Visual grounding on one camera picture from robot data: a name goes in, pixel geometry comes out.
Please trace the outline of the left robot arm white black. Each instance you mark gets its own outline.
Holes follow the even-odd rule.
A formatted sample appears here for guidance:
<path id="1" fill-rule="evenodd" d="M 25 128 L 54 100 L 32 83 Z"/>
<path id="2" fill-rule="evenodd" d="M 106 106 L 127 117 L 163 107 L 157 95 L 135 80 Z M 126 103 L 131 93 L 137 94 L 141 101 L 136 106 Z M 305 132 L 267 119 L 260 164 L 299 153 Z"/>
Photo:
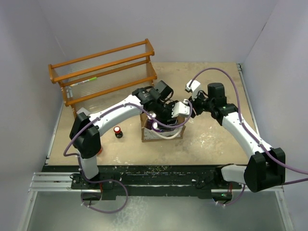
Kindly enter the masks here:
<path id="1" fill-rule="evenodd" d="M 171 100 L 173 89 L 159 81 L 153 87 L 134 90 L 129 96 L 109 108 L 93 114 L 79 113 L 70 132 L 70 145 L 77 149 L 78 164 L 83 173 L 82 183 L 89 189 L 99 184 L 97 153 L 101 137 L 121 122 L 141 115 L 155 113 L 156 122 L 165 128 L 176 128 L 180 101 Z"/>

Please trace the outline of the purple soda can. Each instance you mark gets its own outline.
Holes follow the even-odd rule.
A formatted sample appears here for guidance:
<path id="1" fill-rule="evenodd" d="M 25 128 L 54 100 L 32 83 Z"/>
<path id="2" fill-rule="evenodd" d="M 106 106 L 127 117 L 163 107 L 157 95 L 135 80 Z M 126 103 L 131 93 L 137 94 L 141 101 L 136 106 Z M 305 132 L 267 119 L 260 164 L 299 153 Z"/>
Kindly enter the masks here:
<path id="1" fill-rule="evenodd" d="M 156 114 L 154 112 L 149 112 L 147 117 L 149 120 L 152 120 L 153 118 L 156 118 Z"/>
<path id="2" fill-rule="evenodd" d="M 157 122 L 153 122 L 152 123 L 152 130 L 155 131 L 155 132 L 162 132 L 162 129 L 160 129 L 158 127 L 158 123 Z"/>

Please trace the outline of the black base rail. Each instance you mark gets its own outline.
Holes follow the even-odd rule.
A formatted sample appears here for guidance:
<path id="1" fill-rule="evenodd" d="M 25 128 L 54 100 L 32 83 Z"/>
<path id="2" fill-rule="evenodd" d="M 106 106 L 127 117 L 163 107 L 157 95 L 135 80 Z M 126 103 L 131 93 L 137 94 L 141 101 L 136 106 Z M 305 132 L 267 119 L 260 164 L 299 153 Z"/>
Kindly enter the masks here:
<path id="1" fill-rule="evenodd" d="M 73 190 L 102 193 L 103 200 L 117 196 L 177 196 L 231 199 L 236 182 L 219 181 L 217 165 L 118 165 L 99 166 L 99 178 L 87 182 L 78 166 L 45 166 L 43 172 L 67 173 Z"/>

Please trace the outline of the aluminium frame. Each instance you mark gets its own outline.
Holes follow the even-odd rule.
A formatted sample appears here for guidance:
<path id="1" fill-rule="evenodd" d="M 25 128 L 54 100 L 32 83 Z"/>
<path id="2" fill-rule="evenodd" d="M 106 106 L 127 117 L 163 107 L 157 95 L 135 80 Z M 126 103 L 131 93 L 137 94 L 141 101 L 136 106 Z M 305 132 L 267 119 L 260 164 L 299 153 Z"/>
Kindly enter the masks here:
<path id="1" fill-rule="evenodd" d="M 69 149 L 72 119 L 61 119 L 46 166 L 78 166 Z M 181 140 L 142 142 L 140 115 L 113 128 L 101 138 L 99 166 L 118 165 L 224 165 L 243 166 L 248 157 L 237 141 L 208 113 L 186 122 Z M 73 190 L 67 173 L 36 172 L 30 185 L 30 217 L 20 229 L 27 231 L 292 231 L 282 187 L 261 192 L 233 189 L 231 205 L 213 198 L 177 196 L 117 196 L 103 200 L 102 193 Z"/>

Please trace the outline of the orange wooden rack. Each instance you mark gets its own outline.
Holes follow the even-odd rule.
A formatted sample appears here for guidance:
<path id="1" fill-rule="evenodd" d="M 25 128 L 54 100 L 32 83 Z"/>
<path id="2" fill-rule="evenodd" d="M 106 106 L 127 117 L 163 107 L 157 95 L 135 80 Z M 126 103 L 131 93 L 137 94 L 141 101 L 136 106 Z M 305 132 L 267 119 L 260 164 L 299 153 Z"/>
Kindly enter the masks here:
<path id="1" fill-rule="evenodd" d="M 66 107 L 73 115 L 81 107 L 99 111 L 98 100 L 108 93 L 139 84 L 154 85 L 157 74 L 151 63 L 154 48 L 149 39 L 86 55 L 58 64 L 49 64 L 53 84 L 59 85 Z M 70 85 L 97 77 L 74 87 Z"/>

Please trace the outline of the canvas bag with rope handles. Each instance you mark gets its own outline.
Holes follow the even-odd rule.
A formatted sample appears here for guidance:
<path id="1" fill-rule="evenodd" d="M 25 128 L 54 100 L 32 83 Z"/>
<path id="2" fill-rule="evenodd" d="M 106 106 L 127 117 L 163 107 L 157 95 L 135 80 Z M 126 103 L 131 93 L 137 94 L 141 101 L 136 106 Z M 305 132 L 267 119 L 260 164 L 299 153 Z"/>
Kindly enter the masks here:
<path id="1" fill-rule="evenodd" d="M 185 126 L 179 128 L 162 128 L 162 132 L 155 132 L 152 130 L 153 120 L 149 120 L 146 114 L 140 115 L 141 121 L 141 141 L 163 141 L 182 139 L 185 131 Z"/>

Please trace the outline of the small dark sauce bottle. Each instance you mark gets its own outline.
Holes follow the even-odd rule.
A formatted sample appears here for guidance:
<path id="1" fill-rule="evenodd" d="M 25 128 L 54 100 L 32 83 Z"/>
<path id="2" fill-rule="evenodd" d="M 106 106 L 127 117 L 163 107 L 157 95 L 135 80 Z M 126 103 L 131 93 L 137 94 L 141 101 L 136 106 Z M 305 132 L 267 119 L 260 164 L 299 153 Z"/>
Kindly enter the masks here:
<path id="1" fill-rule="evenodd" d="M 113 129 L 114 133 L 115 133 L 115 136 L 120 139 L 123 137 L 123 132 L 121 130 L 121 128 L 119 126 L 115 126 L 114 129 Z"/>

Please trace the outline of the white box on rack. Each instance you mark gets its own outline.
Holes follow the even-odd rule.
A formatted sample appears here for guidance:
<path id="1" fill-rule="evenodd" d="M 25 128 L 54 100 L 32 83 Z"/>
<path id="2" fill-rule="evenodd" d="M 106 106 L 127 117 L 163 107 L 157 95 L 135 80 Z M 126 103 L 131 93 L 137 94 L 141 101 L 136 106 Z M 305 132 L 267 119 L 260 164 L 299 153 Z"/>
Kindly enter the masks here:
<path id="1" fill-rule="evenodd" d="M 84 113 L 86 116 L 88 116 L 90 114 L 90 112 L 84 108 L 84 107 L 81 107 L 78 111 L 77 111 L 77 114 L 81 114 L 81 113 Z"/>

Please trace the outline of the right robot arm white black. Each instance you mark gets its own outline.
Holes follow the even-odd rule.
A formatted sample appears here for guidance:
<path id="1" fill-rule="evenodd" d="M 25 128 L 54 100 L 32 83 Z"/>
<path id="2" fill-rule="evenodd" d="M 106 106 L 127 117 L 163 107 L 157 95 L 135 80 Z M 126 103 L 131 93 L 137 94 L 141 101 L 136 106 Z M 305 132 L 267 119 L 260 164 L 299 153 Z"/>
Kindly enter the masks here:
<path id="1" fill-rule="evenodd" d="M 217 167 L 214 183 L 226 188 L 231 181 L 245 184 L 254 193 L 285 182 L 285 168 L 277 162 L 285 163 L 285 153 L 281 148 L 273 148 L 263 141 L 257 133 L 245 124 L 238 108 L 227 102 L 222 83 L 210 83 L 207 92 L 201 89 L 197 80 L 190 80 L 185 87 L 192 95 L 189 98 L 193 106 L 192 116 L 209 112 L 239 143 L 249 161 L 240 166 L 227 164 Z"/>

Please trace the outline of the green marker pen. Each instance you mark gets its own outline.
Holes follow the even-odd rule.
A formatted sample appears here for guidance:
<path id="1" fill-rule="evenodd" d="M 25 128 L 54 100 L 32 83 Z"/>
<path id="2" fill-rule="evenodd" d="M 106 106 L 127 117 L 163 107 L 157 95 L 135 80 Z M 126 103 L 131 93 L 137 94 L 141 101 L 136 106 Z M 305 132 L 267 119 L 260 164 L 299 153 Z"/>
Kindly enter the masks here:
<path id="1" fill-rule="evenodd" d="M 90 82 L 90 81 L 93 81 L 93 80 L 96 80 L 96 79 L 97 79 L 97 77 L 92 77 L 90 79 L 83 80 L 83 81 L 78 82 L 78 83 L 74 83 L 74 84 L 70 85 L 70 87 L 74 87 L 74 86 L 77 86 L 77 85 L 80 85 L 80 84 L 84 84 L 86 82 Z"/>

